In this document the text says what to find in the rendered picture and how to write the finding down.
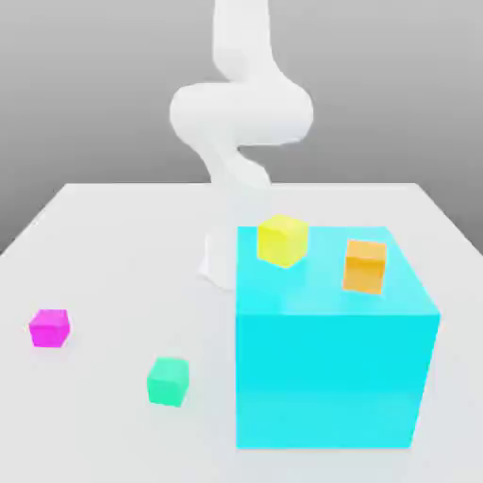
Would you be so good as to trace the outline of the small yellow cube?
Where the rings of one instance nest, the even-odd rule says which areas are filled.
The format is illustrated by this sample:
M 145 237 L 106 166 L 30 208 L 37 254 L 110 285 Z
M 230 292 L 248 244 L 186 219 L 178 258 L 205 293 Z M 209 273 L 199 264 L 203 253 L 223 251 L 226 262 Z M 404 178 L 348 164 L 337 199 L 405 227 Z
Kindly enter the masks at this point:
M 308 252 L 307 222 L 277 214 L 258 226 L 258 258 L 290 268 Z

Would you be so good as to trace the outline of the small orange cube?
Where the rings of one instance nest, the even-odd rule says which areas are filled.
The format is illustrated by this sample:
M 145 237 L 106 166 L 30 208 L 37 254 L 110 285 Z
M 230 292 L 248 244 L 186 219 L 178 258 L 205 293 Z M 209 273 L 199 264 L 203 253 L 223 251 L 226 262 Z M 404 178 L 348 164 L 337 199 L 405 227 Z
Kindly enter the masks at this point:
M 345 254 L 342 288 L 346 291 L 381 294 L 386 258 L 385 243 L 349 240 Z

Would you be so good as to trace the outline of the small green cube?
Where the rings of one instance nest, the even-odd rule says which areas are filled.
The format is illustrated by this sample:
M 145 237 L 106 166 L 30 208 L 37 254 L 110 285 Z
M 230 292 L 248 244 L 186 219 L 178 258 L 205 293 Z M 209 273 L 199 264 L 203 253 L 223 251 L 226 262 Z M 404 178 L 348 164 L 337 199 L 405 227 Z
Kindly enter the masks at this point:
M 157 358 L 147 376 L 151 403 L 180 408 L 190 384 L 189 363 L 183 358 Z

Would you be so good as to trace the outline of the small magenta cube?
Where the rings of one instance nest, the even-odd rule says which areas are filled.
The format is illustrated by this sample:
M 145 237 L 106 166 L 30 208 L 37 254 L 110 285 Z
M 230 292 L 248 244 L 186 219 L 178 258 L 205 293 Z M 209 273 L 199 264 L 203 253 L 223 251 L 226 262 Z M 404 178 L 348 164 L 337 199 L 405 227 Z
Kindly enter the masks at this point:
M 40 309 L 29 322 L 29 332 L 35 347 L 60 348 L 70 334 L 66 309 Z

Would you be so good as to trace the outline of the large cyan box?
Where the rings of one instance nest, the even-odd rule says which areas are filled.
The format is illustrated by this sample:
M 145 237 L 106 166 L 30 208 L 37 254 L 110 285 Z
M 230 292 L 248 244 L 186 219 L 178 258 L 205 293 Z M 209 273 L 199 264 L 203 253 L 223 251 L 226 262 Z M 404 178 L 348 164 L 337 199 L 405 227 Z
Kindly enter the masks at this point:
M 382 242 L 380 294 L 342 286 L 347 243 Z M 289 269 L 238 233 L 236 444 L 241 449 L 407 448 L 441 315 L 384 227 L 314 226 Z

